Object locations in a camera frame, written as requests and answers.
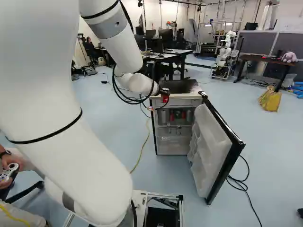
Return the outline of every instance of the hand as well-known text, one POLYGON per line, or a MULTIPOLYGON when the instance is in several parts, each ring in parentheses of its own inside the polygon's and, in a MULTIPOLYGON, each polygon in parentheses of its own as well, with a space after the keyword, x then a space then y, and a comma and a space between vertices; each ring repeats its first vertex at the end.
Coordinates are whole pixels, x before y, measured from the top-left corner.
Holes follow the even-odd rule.
POLYGON ((283 62, 292 63, 292 62, 298 62, 297 56, 294 52, 288 52, 284 54, 282 57, 283 62))
POLYGON ((8 169, 11 163, 18 163, 19 164, 19 171, 22 171, 24 165, 23 158, 17 155, 3 155, 1 158, 2 167, 4 169, 8 169))
POLYGON ((0 182, 0 190, 8 188, 13 182, 13 178, 10 178, 7 182, 0 182))

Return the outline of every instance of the yellow cable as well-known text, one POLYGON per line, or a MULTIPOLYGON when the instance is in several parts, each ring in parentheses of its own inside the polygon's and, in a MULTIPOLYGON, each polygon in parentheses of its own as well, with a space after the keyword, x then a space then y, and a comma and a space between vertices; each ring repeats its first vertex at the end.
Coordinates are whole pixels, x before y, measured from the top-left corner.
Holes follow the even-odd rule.
POLYGON ((13 216, 8 212, 8 210, 5 209, 2 205, 0 205, 0 209, 3 210, 3 212, 4 212, 10 219, 12 219, 12 220, 14 220, 14 221, 21 222, 21 223, 23 223, 25 226, 30 227, 30 224, 29 224, 27 221, 24 221, 24 220, 22 220, 22 219, 18 219, 18 218, 13 217, 13 216))
POLYGON ((142 148, 141 148, 141 152, 140 152, 140 156, 139 156, 139 158, 138 158, 138 161, 137 161, 136 165, 133 167, 133 169, 131 170, 130 174, 132 174, 133 171, 134 171, 134 170, 137 168, 137 166, 139 165, 139 162, 140 162, 141 156, 142 156, 142 152, 143 152, 143 148, 144 148, 144 146, 145 146, 145 144, 146 144, 148 138, 150 137, 151 130, 150 130, 150 128, 148 127, 148 121, 149 121, 149 119, 147 119, 146 124, 145 124, 145 126, 147 127, 147 130, 148 130, 147 138, 146 138, 146 140, 145 140, 145 142, 143 143, 143 146, 142 146, 142 148))

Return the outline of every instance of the gray floor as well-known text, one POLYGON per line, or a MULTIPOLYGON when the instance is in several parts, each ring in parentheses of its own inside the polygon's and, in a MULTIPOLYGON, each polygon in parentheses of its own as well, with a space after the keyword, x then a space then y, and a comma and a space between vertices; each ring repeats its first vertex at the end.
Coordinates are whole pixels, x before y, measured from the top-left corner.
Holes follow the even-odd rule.
MULTIPOLYGON (((247 143, 242 154, 249 162, 251 171, 247 181, 248 192, 263 226, 303 226, 296 215, 296 209, 303 207, 303 154, 300 142, 303 136, 303 100, 285 93, 278 113, 266 112, 257 102, 264 88, 210 80, 208 69, 186 68, 186 76, 201 82, 201 87, 219 113, 247 143)), ((107 73, 109 77, 111 75, 111 69, 106 67, 99 67, 98 71, 107 73)), ((131 169, 147 136, 146 117, 138 106, 120 101, 109 84, 101 84, 106 79, 105 74, 81 77, 73 82, 73 86, 84 117, 93 131, 131 169)), ((0 143, 9 145, 3 136, 0 136, 0 143)), ((132 175, 134 188, 183 194, 187 227, 258 226, 245 193, 227 183, 224 183, 213 204, 206 206, 197 195, 189 168, 186 157, 157 157, 150 137, 142 160, 132 175)), ((236 178, 246 175, 246 167, 241 160, 238 160, 231 174, 236 178)), ((20 173, 11 193, 27 188, 37 180, 39 177, 35 173, 20 173)), ((62 226, 68 214, 44 192, 38 196, 34 192, 16 205, 50 219, 54 227, 62 226)), ((72 223, 73 227, 87 225, 79 218, 72 223)))

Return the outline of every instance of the open fridge door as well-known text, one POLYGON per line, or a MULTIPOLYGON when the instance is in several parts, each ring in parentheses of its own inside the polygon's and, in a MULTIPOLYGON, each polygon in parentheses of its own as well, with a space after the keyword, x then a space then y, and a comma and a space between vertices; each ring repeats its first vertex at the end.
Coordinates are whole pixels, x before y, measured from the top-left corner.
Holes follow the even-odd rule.
POLYGON ((210 205, 245 143, 231 130, 204 92, 199 92, 203 102, 195 109, 190 151, 191 163, 197 192, 210 205))

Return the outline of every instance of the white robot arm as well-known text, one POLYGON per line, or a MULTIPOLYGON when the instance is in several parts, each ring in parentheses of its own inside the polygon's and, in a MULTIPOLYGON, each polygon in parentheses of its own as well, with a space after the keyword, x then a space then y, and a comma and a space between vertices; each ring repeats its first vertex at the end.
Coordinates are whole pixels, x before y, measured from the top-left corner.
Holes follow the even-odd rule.
MULTIPOLYGON (((54 199, 95 226, 116 227, 133 184, 83 119, 72 90, 79 13, 117 63, 119 83, 150 93, 152 80, 135 73, 143 62, 119 1, 2 1, 0 128, 46 176, 54 199)), ((154 83, 152 94, 158 90, 154 83)))
MULTIPOLYGON (((80 13, 115 60, 116 80, 133 92, 149 94, 152 80, 141 73, 133 74, 141 69, 143 61, 120 0, 80 0, 80 13)), ((152 94, 158 91, 154 82, 152 94)))

